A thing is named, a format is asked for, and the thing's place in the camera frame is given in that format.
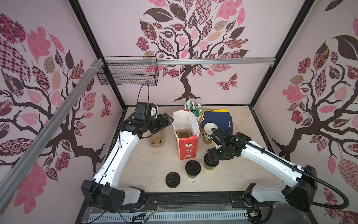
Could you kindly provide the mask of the green paper coffee cup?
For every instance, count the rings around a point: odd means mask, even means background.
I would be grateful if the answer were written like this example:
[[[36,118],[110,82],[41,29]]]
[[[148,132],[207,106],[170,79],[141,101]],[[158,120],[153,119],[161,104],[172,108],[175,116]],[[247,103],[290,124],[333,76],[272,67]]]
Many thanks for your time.
[[[213,170],[215,168],[215,167],[211,167],[211,166],[207,166],[207,165],[205,165],[204,167],[205,167],[206,170],[209,170],[209,171],[211,171],[211,170]]]
[[[191,178],[191,179],[194,179],[194,178],[196,178],[198,175],[190,175],[190,174],[187,174],[187,176],[188,176],[189,178]]]

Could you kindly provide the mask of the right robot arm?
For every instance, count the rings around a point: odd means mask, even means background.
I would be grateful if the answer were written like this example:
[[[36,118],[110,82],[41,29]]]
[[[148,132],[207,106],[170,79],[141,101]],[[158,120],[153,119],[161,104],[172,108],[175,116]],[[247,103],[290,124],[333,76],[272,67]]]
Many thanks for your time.
[[[310,210],[318,188],[315,168],[310,165],[302,167],[282,159],[243,133],[230,134],[213,128],[210,138],[215,147],[208,150],[206,164],[243,157],[282,181],[273,186],[253,185],[249,188],[250,198],[258,202],[286,202],[297,210]]]

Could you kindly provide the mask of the red white paper gift bag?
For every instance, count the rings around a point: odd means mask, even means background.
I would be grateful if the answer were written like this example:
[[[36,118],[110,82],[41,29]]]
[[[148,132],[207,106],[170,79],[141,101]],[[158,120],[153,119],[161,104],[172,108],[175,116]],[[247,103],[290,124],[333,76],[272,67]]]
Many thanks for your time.
[[[178,110],[173,113],[173,128],[180,160],[196,157],[199,141],[199,121],[190,111]]]

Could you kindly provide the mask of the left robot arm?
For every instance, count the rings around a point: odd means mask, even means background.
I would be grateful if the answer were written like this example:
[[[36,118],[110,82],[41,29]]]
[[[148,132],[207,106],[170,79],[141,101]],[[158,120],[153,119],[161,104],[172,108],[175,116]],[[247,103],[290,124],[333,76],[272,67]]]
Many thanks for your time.
[[[82,183],[85,202],[111,213],[119,212],[124,205],[137,204],[144,193],[142,189],[117,189],[125,164],[146,132],[156,134],[173,122],[167,113],[159,114],[155,104],[138,102],[134,113],[120,126],[115,145],[101,169],[92,180]]]

